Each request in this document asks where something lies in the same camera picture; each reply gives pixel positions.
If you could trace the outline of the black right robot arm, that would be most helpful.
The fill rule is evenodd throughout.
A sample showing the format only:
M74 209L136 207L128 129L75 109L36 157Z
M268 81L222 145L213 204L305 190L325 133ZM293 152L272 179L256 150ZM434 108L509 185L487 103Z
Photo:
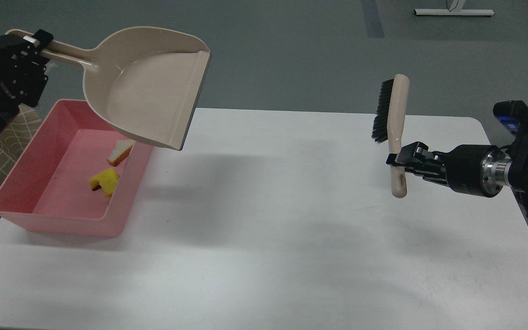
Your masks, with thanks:
M414 142L390 152L386 163L471 196L492 198L509 187L528 217L528 105L521 100L499 102L493 115L514 137L511 144L463 144L445 153L430 152L426 144Z

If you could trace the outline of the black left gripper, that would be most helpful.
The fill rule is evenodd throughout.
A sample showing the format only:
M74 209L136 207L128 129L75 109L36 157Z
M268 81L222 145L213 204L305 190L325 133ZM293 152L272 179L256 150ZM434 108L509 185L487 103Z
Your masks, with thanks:
M0 35L0 134L19 115L20 105L39 104L50 62L41 53L52 40L42 29L32 36Z

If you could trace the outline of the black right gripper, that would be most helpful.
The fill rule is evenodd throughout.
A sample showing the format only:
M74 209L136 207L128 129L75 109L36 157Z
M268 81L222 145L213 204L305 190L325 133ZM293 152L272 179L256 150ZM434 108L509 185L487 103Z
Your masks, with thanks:
M471 196L492 198L503 187L511 186L512 159L492 145L464 144L442 154L430 151L423 142L413 142L390 152L386 165L404 167L426 182L447 185L454 192Z

